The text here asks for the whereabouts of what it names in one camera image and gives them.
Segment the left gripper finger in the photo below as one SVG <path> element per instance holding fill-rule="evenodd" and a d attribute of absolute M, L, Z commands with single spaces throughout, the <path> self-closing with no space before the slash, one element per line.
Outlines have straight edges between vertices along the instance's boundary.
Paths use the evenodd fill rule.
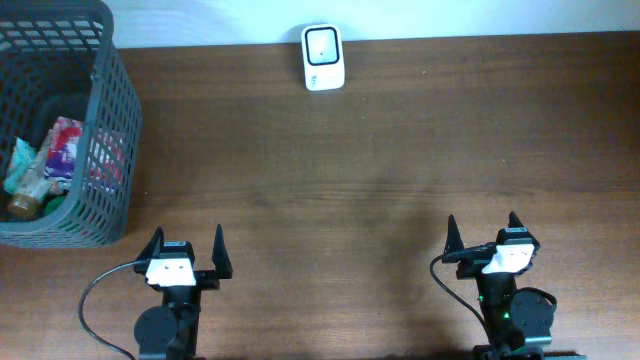
<path fill-rule="evenodd" d="M 137 261 L 148 261 L 154 256 L 158 255 L 162 244 L 164 243 L 164 231 L 158 226 L 152 235 L 150 241 L 143 248 L 140 254 L 136 257 Z"/>
<path fill-rule="evenodd" d="M 232 272 L 232 263 L 226 249 L 223 229 L 220 224 L 216 228 L 211 260 L 217 273 Z"/>

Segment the white Pantene tube gold cap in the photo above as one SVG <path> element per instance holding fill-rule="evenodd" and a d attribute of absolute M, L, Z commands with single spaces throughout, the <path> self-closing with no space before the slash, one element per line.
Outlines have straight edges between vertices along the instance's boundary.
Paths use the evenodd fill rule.
<path fill-rule="evenodd" d="M 45 167 L 49 147 L 52 142 L 52 131 L 49 130 L 31 163 L 21 179 L 16 192 L 11 195 L 7 205 L 8 212 L 19 219 L 34 219 L 46 195 L 50 192 L 52 180 L 45 178 Z"/>

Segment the red purple tissue pack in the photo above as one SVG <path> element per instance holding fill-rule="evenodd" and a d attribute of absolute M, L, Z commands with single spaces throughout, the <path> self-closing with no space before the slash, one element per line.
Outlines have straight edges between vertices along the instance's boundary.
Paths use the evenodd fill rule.
<path fill-rule="evenodd" d="M 78 146 L 83 135 L 82 123 L 58 117 L 51 131 L 52 142 L 46 161 L 45 178 L 53 181 L 52 193 L 62 193 L 71 189 Z M 121 149 L 123 141 L 117 132 L 107 133 L 98 129 L 97 135 L 98 139 L 91 140 L 89 145 L 89 176 L 112 191 L 115 184 L 121 184 L 123 180 L 123 171 L 120 169 L 124 163 Z"/>

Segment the green round lid jar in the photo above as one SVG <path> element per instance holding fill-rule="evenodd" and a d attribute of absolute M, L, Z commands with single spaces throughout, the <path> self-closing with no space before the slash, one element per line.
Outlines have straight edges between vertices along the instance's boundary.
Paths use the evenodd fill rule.
<path fill-rule="evenodd" d="M 60 195 L 60 196 L 51 198 L 49 201 L 46 202 L 42 210 L 42 216 L 46 217 L 52 214 L 64 202 L 65 199 L 66 199 L 65 195 Z"/>

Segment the small teal tissue pack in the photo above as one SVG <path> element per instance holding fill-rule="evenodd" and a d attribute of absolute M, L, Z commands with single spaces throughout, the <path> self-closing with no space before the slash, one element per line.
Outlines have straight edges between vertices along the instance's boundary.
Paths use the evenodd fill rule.
<path fill-rule="evenodd" d="M 22 177 L 35 159 L 36 150 L 27 141 L 16 137 L 8 170 L 3 182 L 4 190 L 13 195 L 18 189 Z"/>

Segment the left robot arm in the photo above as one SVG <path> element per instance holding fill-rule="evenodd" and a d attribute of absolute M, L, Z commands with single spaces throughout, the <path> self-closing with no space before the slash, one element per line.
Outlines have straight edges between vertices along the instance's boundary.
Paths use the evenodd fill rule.
<path fill-rule="evenodd" d="M 141 359 L 193 359 L 196 355 L 201 294 L 220 288 L 233 277 L 221 227 L 214 235 L 212 269 L 196 270 L 188 241 L 167 242 L 157 228 L 136 258 L 134 272 L 162 294 L 162 304 L 145 310 L 136 320 L 134 338 Z"/>

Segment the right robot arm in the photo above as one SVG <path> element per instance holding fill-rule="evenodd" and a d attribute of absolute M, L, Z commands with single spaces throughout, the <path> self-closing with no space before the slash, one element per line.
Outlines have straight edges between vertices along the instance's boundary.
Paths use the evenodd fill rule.
<path fill-rule="evenodd" d="M 515 212 L 509 213 L 508 225 L 499 230 L 496 240 L 466 247 L 455 217 L 448 217 L 447 237 L 443 253 L 436 263 L 457 265 L 456 278 L 472 279 L 478 289 L 479 307 L 449 289 L 434 271 L 436 283 L 479 320 L 488 343 L 473 347 L 471 357 L 493 359 L 581 359 L 575 352 L 547 352 L 552 343 L 551 327 L 557 309 L 552 294 L 532 287 L 520 288 L 516 278 L 533 265 L 540 248 L 539 241 L 523 225 Z"/>

